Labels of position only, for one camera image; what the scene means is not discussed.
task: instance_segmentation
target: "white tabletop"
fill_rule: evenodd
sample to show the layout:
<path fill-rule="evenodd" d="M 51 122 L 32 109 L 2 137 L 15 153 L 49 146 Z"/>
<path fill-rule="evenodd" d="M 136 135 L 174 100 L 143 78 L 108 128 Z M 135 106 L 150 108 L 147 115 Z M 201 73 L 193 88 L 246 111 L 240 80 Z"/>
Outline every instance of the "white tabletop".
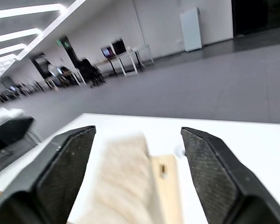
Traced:
<path fill-rule="evenodd" d="M 146 136 L 151 155 L 172 154 L 176 148 L 183 148 L 180 135 L 182 126 L 206 131 L 223 139 L 237 158 L 254 172 L 280 204 L 280 125 L 83 114 L 56 134 L 89 125 L 96 126 L 97 134 L 94 138 L 83 184 L 69 217 L 69 221 L 73 223 L 91 206 L 91 200 L 89 201 L 88 197 L 91 199 L 95 171 L 106 141 L 141 132 Z M 0 190 L 4 190 L 56 134 L 2 170 L 0 172 Z M 177 159 L 177 164 L 184 223 L 206 224 L 207 221 L 191 179 L 188 160 L 186 157 Z"/>

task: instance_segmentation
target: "black object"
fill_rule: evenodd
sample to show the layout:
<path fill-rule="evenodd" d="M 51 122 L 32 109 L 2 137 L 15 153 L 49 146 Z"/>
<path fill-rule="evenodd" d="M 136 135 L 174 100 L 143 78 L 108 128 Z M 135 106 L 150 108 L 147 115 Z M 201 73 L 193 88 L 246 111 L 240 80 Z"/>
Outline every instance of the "black object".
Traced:
<path fill-rule="evenodd" d="M 47 60 L 44 53 L 31 56 L 30 60 L 32 61 L 36 69 L 39 71 L 43 79 L 52 76 L 52 74 L 49 72 L 50 62 Z"/>
<path fill-rule="evenodd" d="M 114 57 L 114 53 L 113 53 L 113 50 L 110 46 L 107 46 L 107 47 L 104 47 L 104 48 L 101 48 L 102 50 L 102 53 L 103 55 L 108 58 L 108 59 L 111 59 Z"/>
<path fill-rule="evenodd" d="M 71 62 L 73 62 L 75 68 L 79 68 L 80 60 L 78 59 L 74 49 L 72 48 L 69 39 L 67 36 L 64 36 L 60 39 L 62 46 L 64 47 L 66 53 L 69 55 Z"/>
<path fill-rule="evenodd" d="M 280 224 L 280 206 L 220 138 L 188 127 L 182 138 L 209 224 Z"/>
<path fill-rule="evenodd" d="M 126 52 L 126 47 L 122 39 L 117 40 L 116 42 L 112 43 L 112 45 L 116 55 Z"/>
<path fill-rule="evenodd" d="M 95 133 L 88 126 L 56 136 L 0 195 L 0 224 L 65 224 Z"/>
<path fill-rule="evenodd" d="M 234 35 L 280 27 L 280 0 L 231 0 Z"/>
<path fill-rule="evenodd" d="M 24 138 L 34 122 L 29 116 L 19 116 L 0 125 L 0 150 Z"/>

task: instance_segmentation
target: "monitor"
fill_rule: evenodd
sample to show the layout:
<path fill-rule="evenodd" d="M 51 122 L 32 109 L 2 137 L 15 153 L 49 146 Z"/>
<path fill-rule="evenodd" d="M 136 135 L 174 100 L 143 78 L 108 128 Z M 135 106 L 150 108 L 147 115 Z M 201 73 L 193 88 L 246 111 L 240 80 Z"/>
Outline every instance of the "monitor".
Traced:
<path fill-rule="evenodd" d="M 104 48 L 101 48 L 102 52 L 103 52 L 103 55 L 106 57 L 106 58 L 112 58 L 114 57 L 114 53 L 113 53 L 113 50 L 111 48 L 111 46 L 107 46 L 107 47 L 104 47 Z"/>

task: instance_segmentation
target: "white table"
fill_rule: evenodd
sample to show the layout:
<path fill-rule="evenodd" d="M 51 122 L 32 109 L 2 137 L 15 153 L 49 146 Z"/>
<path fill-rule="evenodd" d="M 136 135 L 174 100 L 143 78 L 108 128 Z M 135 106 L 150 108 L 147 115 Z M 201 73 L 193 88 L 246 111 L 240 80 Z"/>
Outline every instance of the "white table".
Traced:
<path fill-rule="evenodd" d="M 139 60 L 139 51 L 141 51 L 141 50 L 146 50 L 146 49 L 147 49 L 147 51 L 148 51 L 150 61 L 151 61 L 152 63 L 154 63 L 154 60 L 153 60 L 153 58 L 152 58 L 149 45 L 144 44 L 144 45 L 140 45 L 140 46 L 134 47 L 134 48 L 132 48 L 132 49 L 130 49 L 130 50 L 128 50 L 128 51 L 126 51 L 126 52 L 120 54 L 120 55 L 115 55 L 114 58 L 112 58 L 112 59 L 108 59 L 108 60 L 106 60 L 106 61 L 104 61 L 104 62 L 96 63 L 96 64 L 94 64 L 94 66 L 100 66 L 100 65 L 105 64 L 105 63 L 111 63 L 112 69 L 113 69 L 114 73 L 116 74 L 116 71 L 115 71 L 115 68 L 114 68 L 114 66 L 113 66 L 113 64 L 112 64 L 112 61 L 113 61 L 113 60 L 117 60 L 117 61 L 119 62 L 119 64 L 120 64 L 120 68 L 121 68 L 121 70 L 122 70 L 122 72 L 123 72 L 123 74 L 124 74 L 125 77 L 131 76 L 131 75 L 137 75 L 137 74 L 138 74 L 138 70 L 137 70 L 137 66 L 136 66 L 136 64 L 135 64 L 135 61 L 134 61 L 134 59 L 133 59 L 133 57 L 132 57 L 132 54 L 135 54 L 135 55 L 136 55 L 137 60 L 138 60 L 138 63 L 141 64 L 140 66 L 144 66 L 144 64 Z M 123 65 L 123 63 L 122 63 L 122 61 L 121 61 L 121 59 L 123 59 L 124 57 L 127 57 L 127 56 L 131 59 L 131 62 L 132 62 L 134 71 L 131 71 L 131 72 L 126 72 L 126 71 L 125 71 L 125 67 L 124 67 L 124 65 Z"/>
<path fill-rule="evenodd" d="M 175 149 L 183 148 L 180 135 L 182 126 L 206 131 L 223 139 L 237 158 L 255 173 L 280 204 L 280 125 L 83 114 L 56 134 L 88 125 L 95 125 L 97 134 L 94 138 L 83 184 L 69 217 L 70 222 L 75 223 L 81 213 L 91 206 L 87 198 L 91 198 L 93 179 L 96 176 L 96 169 L 106 141 L 119 136 L 143 132 L 147 138 L 151 155 L 172 154 Z M 0 172 L 0 190 L 4 190 L 56 134 L 2 170 Z M 184 223 L 206 224 L 207 221 L 190 176 L 188 160 L 186 157 L 177 159 L 177 164 Z"/>

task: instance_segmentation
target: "table leg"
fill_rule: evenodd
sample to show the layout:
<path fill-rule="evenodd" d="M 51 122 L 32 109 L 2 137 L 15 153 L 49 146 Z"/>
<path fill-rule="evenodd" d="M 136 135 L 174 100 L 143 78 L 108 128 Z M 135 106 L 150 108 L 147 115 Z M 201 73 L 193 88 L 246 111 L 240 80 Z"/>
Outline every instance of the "table leg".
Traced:
<path fill-rule="evenodd" d="M 124 76 L 126 76 L 125 67 L 124 67 L 124 66 L 123 66 L 123 64 L 122 64 L 121 59 L 120 59 L 120 58 L 118 58 L 118 59 L 119 59 L 119 64 L 120 64 L 121 70 L 122 70 L 122 72 L 123 72 Z"/>
<path fill-rule="evenodd" d="M 79 81 L 78 81 L 78 79 L 77 79 L 77 77 L 76 77 L 76 74 L 74 74 L 74 73 L 72 72 L 71 75 L 74 77 L 76 83 L 77 83 L 78 85 L 80 85 L 80 83 L 79 83 Z"/>
<path fill-rule="evenodd" d="M 136 55 L 136 58 L 137 58 L 138 65 L 139 65 L 139 67 L 141 68 L 141 67 L 142 67 L 142 64 L 141 64 L 141 62 L 140 62 L 139 55 L 138 55 L 138 52 L 137 52 L 137 51 L 135 51 L 135 55 Z"/>
<path fill-rule="evenodd" d="M 116 76 L 117 76 L 117 72 L 116 72 L 116 70 L 115 70 L 115 68 L 114 68 L 114 66 L 113 66 L 113 64 L 112 64 L 112 62 L 111 62 L 111 60 L 109 60 L 109 62 L 110 62 L 110 64 L 111 64 L 111 66 L 112 66 L 112 69 L 113 69 L 114 75 L 116 75 Z"/>
<path fill-rule="evenodd" d="M 130 54 L 130 58 L 131 58 L 131 60 L 132 60 L 132 64 L 133 64 L 134 70 L 135 70 L 136 74 L 138 74 L 137 67 L 136 67 L 136 65 L 135 65 L 135 62 L 134 62 L 134 60 L 133 60 L 133 58 L 132 58 L 132 55 L 131 55 L 131 54 Z"/>
<path fill-rule="evenodd" d="M 149 56 L 150 56 L 151 62 L 154 64 L 153 57 L 151 56 L 150 47 L 149 47 L 149 46 L 147 46 L 147 48 L 148 48 L 148 52 L 149 52 Z"/>

